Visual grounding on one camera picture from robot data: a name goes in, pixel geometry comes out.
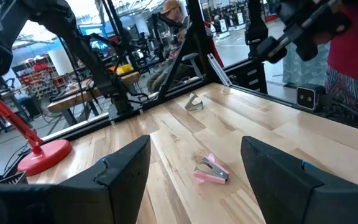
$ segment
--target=workshop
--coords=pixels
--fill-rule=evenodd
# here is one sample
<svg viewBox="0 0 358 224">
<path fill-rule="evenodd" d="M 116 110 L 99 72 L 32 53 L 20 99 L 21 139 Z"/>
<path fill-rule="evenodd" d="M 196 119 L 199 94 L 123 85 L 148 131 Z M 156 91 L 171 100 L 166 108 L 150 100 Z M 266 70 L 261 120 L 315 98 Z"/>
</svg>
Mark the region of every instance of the workshop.
<svg viewBox="0 0 358 224">
<path fill-rule="evenodd" d="M 0 0 L 0 223 L 358 223 L 358 0 Z"/>
</svg>

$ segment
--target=workbench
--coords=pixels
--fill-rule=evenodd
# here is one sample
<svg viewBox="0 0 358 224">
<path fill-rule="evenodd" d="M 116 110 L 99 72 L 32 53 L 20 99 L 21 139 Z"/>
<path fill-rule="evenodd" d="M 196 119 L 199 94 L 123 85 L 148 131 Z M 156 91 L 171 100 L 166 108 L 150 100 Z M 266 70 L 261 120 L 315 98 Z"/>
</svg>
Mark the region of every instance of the workbench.
<svg viewBox="0 0 358 224">
<path fill-rule="evenodd" d="M 121 78 L 126 85 L 133 85 L 134 83 L 137 83 L 139 81 L 140 74 L 139 72 L 133 72 L 128 75 L 124 75 Z M 86 106 L 89 105 L 95 116 L 99 115 L 98 110 L 93 103 L 93 99 L 101 96 L 100 91 L 96 87 L 90 89 L 89 91 L 85 91 L 88 86 L 93 86 L 93 81 L 82 81 L 81 87 L 84 90 L 83 94 L 77 93 L 75 95 L 72 95 L 72 93 L 79 90 L 79 87 L 77 85 L 76 88 L 71 89 L 64 94 L 68 95 L 66 98 L 50 103 L 48 105 L 48 110 L 53 113 L 61 112 L 70 126 L 77 123 L 74 114 L 70 110 L 70 108 L 73 106 L 86 103 Z"/>
<path fill-rule="evenodd" d="M 72 142 L 74 151 L 30 183 L 58 184 L 143 134 L 151 136 L 149 178 L 138 223 L 264 223 L 240 155 L 252 136 L 358 184 L 358 129 L 218 84 Z M 226 185 L 197 184 L 193 169 L 212 152 L 230 172 Z"/>
</svg>

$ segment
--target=yellow object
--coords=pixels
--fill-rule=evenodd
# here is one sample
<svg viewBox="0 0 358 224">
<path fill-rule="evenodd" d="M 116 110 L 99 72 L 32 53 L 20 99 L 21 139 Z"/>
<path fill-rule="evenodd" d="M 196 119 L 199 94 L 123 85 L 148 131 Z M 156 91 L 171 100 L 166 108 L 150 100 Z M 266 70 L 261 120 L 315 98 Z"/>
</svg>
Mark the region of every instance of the yellow object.
<svg viewBox="0 0 358 224">
<path fill-rule="evenodd" d="M 114 71 L 115 67 L 109 67 L 110 70 Z M 117 75 L 132 71 L 134 68 L 132 67 L 132 65 L 127 64 L 127 65 L 121 65 L 120 67 L 117 68 Z"/>
</svg>

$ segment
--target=cap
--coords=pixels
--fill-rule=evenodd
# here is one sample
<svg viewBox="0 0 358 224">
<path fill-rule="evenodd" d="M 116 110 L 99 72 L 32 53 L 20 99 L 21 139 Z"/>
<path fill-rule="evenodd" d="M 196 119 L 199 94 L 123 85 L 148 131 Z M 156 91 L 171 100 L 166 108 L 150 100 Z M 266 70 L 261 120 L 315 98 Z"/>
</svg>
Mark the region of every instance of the cap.
<svg viewBox="0 0 358 224">
<path fill-rule="evenodd" d="M 164 10 L 161 12 L 161 14 L 166 14 L 169 11 L 171 11 L 174 8 L 180 8 L 180 3 L 177 0 L 166 0 L 164 2 Z"/>
</svg>

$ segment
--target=metal pole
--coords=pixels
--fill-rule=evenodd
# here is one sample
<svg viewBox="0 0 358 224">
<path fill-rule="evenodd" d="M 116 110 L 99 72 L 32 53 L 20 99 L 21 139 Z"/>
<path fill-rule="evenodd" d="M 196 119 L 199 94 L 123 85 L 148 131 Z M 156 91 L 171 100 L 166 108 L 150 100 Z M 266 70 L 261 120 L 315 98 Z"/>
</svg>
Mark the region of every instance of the metal pole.
<svg viewBox="0 0 358 224">
<path fill-rule="evenodd" d="M 112 4 L 112 1 L 107 0 L 107 4 L 108 4 L 108 6 L 110 8 L 112 17 L 114 18 L 114 21 L 116 22 L 117 30 L 120 33 L 121 44 L 124 47 L 124 49 L 126 50 L 126 52 L 127 52 L 127 55 L 128 55 L 129 61 L 132 64 L 132 67 L 134 67 L 135 71 L 138 71 L 138 66 L 136 64 L 134 56 L 132 55 L 131 47 L 130 47 L 130 45 L 128 43 L 128 38 L 129 37 L 127 37 L 126 33 L 124 32 L 124 28 L 122 27 L 122 22 L 121 22 L 121 20 L 119 20 L 119 16 L 117 15 L 116 9 L 114 8 L 114 5 Z"/>
<path fill-rule="evenodd" d="M 114 33 L 115 33 L 116 35 L 119 35 L 118 30 L 117 30 L 117 27 L 116 27 L 116 24 L 114 23 L 114 19 L 112 19 L 112 16 L 111 16 L 109 7 L 108 7 L 107 4 L 106 4 L 106 0 L 102 0 L 102 3 L 103 3 L 103 6 L 104 6 L 104 8 L 105 8 L 105 10 L 106 10 L 107 16 L 109 17 L 109 21 L 110 21 L 110 24 L 111 24 L 112 29 L 114 30 Z"/>
</svg>

